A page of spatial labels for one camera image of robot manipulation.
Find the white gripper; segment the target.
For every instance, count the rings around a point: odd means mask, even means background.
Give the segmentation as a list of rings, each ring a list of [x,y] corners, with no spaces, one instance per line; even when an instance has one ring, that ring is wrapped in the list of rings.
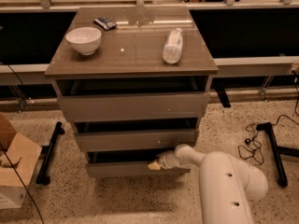
[[[158,171],[161,169],[186,168],[187,164],[182,163],[175,155],[173,150],[168,150],[158,155],[158,160],[148,164],[150,170]]]

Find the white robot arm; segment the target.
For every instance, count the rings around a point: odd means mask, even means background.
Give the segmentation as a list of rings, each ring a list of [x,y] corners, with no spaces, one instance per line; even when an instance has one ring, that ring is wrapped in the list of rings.
[[[249,202],[268,191],[264,173],[230,154],[207,154],[185,144],[157,155],[150,170],[198,167],[203,224],[255,224]]]

